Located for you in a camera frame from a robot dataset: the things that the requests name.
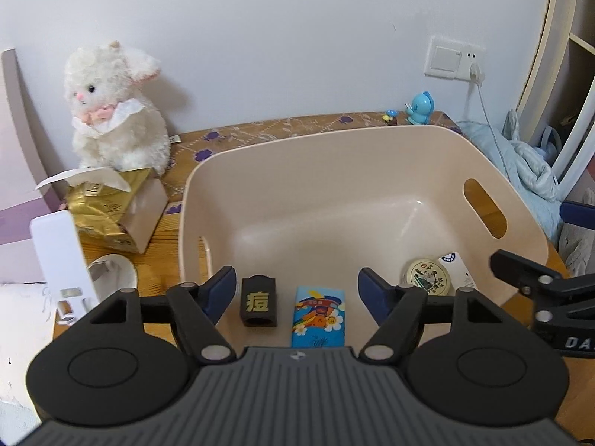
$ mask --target plush bunny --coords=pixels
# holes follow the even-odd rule
[[[68,58],[64,88],[81,168],[164,173],[170,156],[165,121],[140,89],[159,72],[153,57],[117,41],[78,49]]]

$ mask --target white plastic stand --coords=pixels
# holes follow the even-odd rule
[[[135,266],[124,256],[102,256],[87,268],[69,211],[35,218],[31,234],[59,323],[71,325],[120,288],[136,288]]]

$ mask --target black box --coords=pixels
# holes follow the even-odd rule
[[[246,327],[277,326],[277,291],[274,278],[254,275],[242,279],[240,317]]]

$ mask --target blue toy figure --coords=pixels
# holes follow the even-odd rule
[[[427,124],[430,121],[430,114],[434,111],[434,99],[429,92],[417,94],[407,106],[407,120],[412,124]]]

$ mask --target blue blanket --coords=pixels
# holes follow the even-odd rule
[[[514,119],[515,122],[515,117],[516,114],[509,115],[507,124],[510,124],[508,122],[510,119]],[[487,124],[472,121],[463,121],[457,124],[475,147],[506,176],[494,137]],[[515,129],[512,132],[511,136],[514,138]],[[499,133],[496,133],[496,139],[513,188],[516,189],[535,221],[544,230],[547,238],[551,242],[557,243],[562,220],[560,218],[560,201],[557,200],[557,182],[549,166],[528,144],[517,140],[508,141]],[[535,161],[533,159],[535,156],[540,161]]]

